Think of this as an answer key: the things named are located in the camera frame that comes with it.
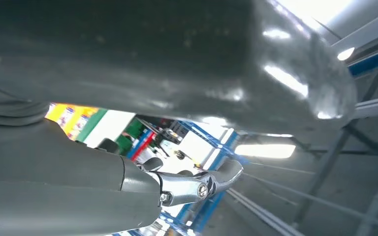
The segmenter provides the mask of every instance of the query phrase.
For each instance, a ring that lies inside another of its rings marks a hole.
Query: fluorescent light
[[[286,85],[290,89],[298,92],[304,98],[308,97],[308,85],[300,83],[289,73],[284,72],[282,69],[276,66],[267,65],[264,70],[269,73],[273,78],[275,78],[280,83]]]
[[[227,132],[224,134],[224,137],[221,139],[221,143],[225,144],[233,132],[234,132],[233,128],[228,129]]]
[[[235,153],[244,156],[289,158],[295,150],[295,145],[289,144],[253,144],[239,145]]]
[[[338,60],[346,60],[347,58],[349,58],[351,56],[351,54],[353,54],[353,52],[354,52],[354,47],[349,48],[347,50],[340,52],[338,54],[337,58],[338,58]]]
[[[276,38],[276,39],[288,39],[290,38],[290,34],[279,30],[279,29],[271,29],[263,32],[263,36],[269,37],[269,38]]]

